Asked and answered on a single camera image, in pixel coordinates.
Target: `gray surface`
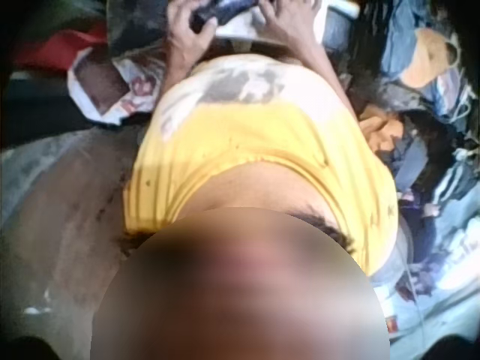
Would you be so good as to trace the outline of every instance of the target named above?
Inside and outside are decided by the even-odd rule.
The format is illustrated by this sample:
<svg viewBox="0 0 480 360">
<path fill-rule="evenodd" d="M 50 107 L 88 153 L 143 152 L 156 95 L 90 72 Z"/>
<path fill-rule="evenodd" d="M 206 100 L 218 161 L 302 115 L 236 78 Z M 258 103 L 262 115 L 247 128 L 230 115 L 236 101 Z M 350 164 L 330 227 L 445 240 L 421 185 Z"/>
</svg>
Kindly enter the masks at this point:
<svg viewBox="0 0 480 360">
<path fill-rule="evenodd" d="M 35 179 L 83 136 L 67 133 L 38 140 L 1 153 L 0 227 L 33 185 Z"/>
</svg>

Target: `cloth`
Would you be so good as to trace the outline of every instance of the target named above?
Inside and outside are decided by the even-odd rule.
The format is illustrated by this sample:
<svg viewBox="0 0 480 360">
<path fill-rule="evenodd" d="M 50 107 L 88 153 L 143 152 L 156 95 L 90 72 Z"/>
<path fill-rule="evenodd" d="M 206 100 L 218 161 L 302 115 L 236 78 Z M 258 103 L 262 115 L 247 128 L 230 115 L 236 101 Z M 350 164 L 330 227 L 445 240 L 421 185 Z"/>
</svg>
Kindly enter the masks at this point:
<svg viewBox="0 0 480 360">
<path fill-rule="evenodd" d="M 410 188 L 428 161 L 427 146 L 407 121 L 407 129 L 395 112 L 368 104 L 359 116 L 360 129 L 370 149 L 377 153 L 394 174 L 397 189 Z"/>
<path fill-rule="evenodd" d="M 124 190 L 127 230 L 158 231 L 212 176 L 254 161 L 319 191 L 367 275 L 386 261 L 398 227 L 388 169 L 324 79 L 260 55 L 202 64 L 163 96 Z"/>
<path fill-rule="evenodd" d="M 415 36 L 412 61 L 400 73 L 400 81 L 410 88 L 420 89 L 455 66 L 459 54 L 446 37 L 431 28 L 417 28 Z"/>
<path fill-rule="evenodd" d="M 383 111 L 378 106 L 368 104 L 359 116 L 360 129 L 372 152 L 391 152 L 395 149 L 395 139 L 404 135 L 404 125 L 398 115 Z"/>
<path fill-rule="evenodd" d="M 432 252 L 437 230 L 433 217 L 424 217 L 420 204 L 401 200 L 399 210 L 412 234 L 413 262 L 420 263 Z"/>
<path fill-rule="evenodd" d="M 25 43 L 16 48 L 13 63 L 18 68 L 67 71 L 79 51 L 107 43 L 104 22 L 93 25 L 88 32 L 65 29 L 43 43 Z"/>
<path fill-rule="evenodd" d="M 396 80 L 412 62 L 417 28 L 430 28 L 447 38 L 452 33 L 448 24 L 431 15 L 428 0 L 393 0 L 393 3 L 381 61 L 381 70 L 390 80 Z"/>
</svg>

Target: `white object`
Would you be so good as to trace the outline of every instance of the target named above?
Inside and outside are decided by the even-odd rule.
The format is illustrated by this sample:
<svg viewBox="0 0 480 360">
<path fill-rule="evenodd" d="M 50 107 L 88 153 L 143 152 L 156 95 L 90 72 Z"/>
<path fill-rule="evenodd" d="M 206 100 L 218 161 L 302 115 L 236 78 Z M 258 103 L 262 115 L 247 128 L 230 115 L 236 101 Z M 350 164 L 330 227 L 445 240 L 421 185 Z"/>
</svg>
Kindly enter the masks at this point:
<svg viewBox="0 0 480 360">
<path fill-rule="evenodd" d="M 313 23 L 315 38 L 318 43 L 322 42 L 325 33 L 327 10 L 334 8 L 352 19 L 356 19 L 360 13 L 360 7 L 347 0 L 322 0 L 322 6 Z M 226 25 L 219 26 L 216 32 L 218 38 L 240 39 L 245 41 L 263 41 L 275 43 L 264 31 L 265 18 L 258 7 L 253 7 L 244 13 L 231 19 Z"/>
<path fill-rule="evenodd" d="M 87 119 L 120 125 L 122 119 L 134 113 L 150 113 L 155 109 L 165 66 L 159 59 L 158 50 L 145 50 L 132 56 L 112 60 L 130 91 L 118 99 L 104 114 L 98 112 L 75 75 L 75 68 L 91 51 L 91 47 L 79 51 L 67 73 L 70 97 Z"/>
</svg>

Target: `denim fabric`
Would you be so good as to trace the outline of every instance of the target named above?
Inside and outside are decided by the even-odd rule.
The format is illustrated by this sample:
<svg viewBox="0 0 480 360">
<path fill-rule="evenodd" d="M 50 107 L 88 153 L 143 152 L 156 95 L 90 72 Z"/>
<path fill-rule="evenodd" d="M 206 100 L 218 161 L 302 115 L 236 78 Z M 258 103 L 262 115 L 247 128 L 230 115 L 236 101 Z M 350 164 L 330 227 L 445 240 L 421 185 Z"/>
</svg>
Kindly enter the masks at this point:
<svg viewBox="0 0 480 360">
<path fill-rule="evenodd" d="M 432 28 L 449 36 L 450 29 L 430 15 L 427 0 L 394 0 L 394 10 L 388 23 L 388 35 L 382 55 L 381 70 L 390 80 L 396 80 L 410 64 L 417 44 L 415 30 Z"/>
</svg>

